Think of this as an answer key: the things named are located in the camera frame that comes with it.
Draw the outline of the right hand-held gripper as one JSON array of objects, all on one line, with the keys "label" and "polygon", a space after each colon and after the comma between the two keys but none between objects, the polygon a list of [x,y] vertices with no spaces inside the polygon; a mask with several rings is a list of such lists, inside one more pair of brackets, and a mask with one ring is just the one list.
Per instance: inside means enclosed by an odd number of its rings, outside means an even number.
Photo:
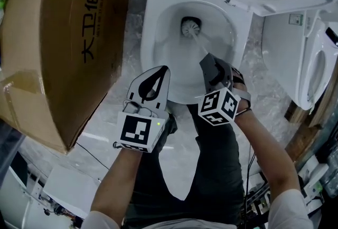
[{"label": "right hand-held gripper", "polygon": [[[233,74],[229,63],[209,54],[199,64],[203,73],[205,91],[208,93],[198,103],[198,115],[203,120],[212,126],[232,124],[236,116],[250,110],[250,93],[237,88],[232,89]],[[238,110],[241,100],[246,100],[248,107]]]}]

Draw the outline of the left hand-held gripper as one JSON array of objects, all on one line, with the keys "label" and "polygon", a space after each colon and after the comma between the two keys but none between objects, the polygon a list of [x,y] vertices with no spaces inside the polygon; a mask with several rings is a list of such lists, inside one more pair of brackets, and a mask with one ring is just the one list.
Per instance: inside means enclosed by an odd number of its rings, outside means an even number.
[{"label": "left hand-held gripper", "polygon": [[116,142],[121,147],[153,151],[169,119],[166,105],[170,76],[169,68],[162,65],[132,81],[117,117]]}]

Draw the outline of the white toilet brush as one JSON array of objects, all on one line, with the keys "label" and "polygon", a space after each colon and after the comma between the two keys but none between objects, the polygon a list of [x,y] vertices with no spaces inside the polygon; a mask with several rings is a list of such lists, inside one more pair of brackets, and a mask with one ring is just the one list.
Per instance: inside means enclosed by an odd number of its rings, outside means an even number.
[{"label": "white toilet brush", "polygon": [[201,30],[201,20],[197,17],[186,16],[181,20],[181,33],[188,38],[195,40],[198,48],[203,52],[204,55],[208,54],[208,51],[199,40],[199,34]]}]

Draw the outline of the white toilet with raised lid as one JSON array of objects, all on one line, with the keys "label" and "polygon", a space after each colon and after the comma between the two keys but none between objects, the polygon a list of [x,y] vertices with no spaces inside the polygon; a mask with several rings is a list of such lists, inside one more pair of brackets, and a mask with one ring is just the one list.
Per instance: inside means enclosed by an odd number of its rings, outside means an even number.
[{"label": "white toilet with raised lid", "polygon": [[143,70],[165,65],[171,72],[169,101],[194,104],[205,94],[201,49],[185,37],[181,21],[200,20],[205,49],[238,68],[252,17],[315,9],[336,0],[147,0],[140,48]]}]

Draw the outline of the person's left forearm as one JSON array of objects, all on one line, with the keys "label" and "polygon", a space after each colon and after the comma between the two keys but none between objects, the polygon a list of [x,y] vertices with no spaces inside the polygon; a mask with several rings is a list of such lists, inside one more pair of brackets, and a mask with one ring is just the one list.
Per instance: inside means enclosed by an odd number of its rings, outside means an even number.
[{"label": "person's left forearm", "polygon": [[143,153],[123,148],[100,183],[91,210],[99,211],[114,220],[125,216]]}]

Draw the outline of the person's right forearm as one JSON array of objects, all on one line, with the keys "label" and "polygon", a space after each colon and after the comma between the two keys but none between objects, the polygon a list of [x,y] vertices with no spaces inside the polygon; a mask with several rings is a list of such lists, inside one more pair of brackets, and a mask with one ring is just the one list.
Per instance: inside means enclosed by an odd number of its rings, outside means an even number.
[{"label": "person's right forearm", "polygon": [[271,199],[281,193],[300,190],[298,175],[286,150],[249,110],[235,118],[236,125],[250,142],[270,187]]}]

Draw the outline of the white smart toilet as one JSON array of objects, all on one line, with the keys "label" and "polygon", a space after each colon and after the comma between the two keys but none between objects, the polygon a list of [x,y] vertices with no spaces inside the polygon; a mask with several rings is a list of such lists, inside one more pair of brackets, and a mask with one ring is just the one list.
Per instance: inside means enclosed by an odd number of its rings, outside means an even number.
[{"label": "white smart toilet", "polygon": [[338,59],[338,8],[267,16],[262,58],[293,102],[313,109]]}]

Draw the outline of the person's right hand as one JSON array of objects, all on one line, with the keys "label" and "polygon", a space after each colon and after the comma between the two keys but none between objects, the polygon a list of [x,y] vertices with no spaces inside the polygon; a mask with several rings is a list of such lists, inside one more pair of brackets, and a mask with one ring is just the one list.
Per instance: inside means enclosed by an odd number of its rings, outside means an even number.
[{"label": "person's right hand", "polygon": [[251,110],[251,95],[248,92],[242,74],[237,69],[232,68],[232,79],[232,92],[241,98],[237,110],[237,115],[240,115]]}]

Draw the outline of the white flat box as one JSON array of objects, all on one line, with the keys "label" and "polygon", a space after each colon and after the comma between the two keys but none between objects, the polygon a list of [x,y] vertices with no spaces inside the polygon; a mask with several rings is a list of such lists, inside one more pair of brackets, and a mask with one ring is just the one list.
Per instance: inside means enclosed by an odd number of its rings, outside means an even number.
[{"label": "white flat box", "polygon": [[56,165],[43,191],[65,209],[85,219],[90,212],[98,186],[99,183],[90,176]]}]

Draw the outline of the person's dark trousers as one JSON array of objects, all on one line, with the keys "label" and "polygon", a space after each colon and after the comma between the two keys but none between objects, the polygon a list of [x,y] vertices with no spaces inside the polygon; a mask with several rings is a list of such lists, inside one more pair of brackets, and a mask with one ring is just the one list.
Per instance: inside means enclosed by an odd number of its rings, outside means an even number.
[{"label": "person's dark trousers", "polygon": [[200,154],[190,191],[184,200],[168,190],[159,164],[167,136],[177,130],[173,116],[155,149],[143,153],[127,209],[124,229],[141,229],[183,218],[237,226],[243,205],[239,147],[231,125],[212,126],[198,116],[197,104],[188,110],[197,131]]}]

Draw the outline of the large cardboard box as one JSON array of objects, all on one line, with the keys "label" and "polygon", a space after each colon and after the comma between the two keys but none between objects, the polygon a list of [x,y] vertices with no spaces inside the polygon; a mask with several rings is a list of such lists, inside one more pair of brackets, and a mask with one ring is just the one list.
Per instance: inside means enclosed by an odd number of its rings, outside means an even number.
[{"label": "large cardboard box", "polygon": [[129,0],[8,0],[0,119],[68,153],[121,74]]}]

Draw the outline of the white plastic rack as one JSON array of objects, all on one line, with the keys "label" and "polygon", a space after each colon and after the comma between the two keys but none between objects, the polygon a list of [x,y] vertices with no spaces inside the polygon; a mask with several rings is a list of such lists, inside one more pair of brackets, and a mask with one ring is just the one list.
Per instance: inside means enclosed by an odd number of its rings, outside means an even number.
[{"label": "white plastic rack", "polygon": [[37,181],[24,184],[9,168],[0,187],[0,211],[8,229],[50,229],[50,204]]}]

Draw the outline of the white electronic device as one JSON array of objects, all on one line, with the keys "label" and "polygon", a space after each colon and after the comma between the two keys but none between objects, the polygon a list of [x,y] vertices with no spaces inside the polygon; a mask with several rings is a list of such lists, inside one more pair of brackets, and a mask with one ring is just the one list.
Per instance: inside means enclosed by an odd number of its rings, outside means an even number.
[{"label": "white electronic device", "polygon": [[328,164],[319,163],[316,156],[312,155],[298,172],[298,176],[301,179],[301,192],[304,196],[308,214],[323,205],[321,199],[323,186],[320,180],[328,169]]}]

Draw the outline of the person's white shirt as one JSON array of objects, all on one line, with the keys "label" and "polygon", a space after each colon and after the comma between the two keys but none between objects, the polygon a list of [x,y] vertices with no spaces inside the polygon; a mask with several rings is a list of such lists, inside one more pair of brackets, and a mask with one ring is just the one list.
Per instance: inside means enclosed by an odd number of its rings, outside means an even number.
[{"label": "person's white shirt", "polygon": [[[107,215],[92,211],[82,223],[81,229],[121,229]],[[182,218],[164,221],[141,229],[237,229],[235,225]],[[314,229],[307,215],[306,203],[300,191],[287,190],[275,198],[270,206],[268,229]]]}]

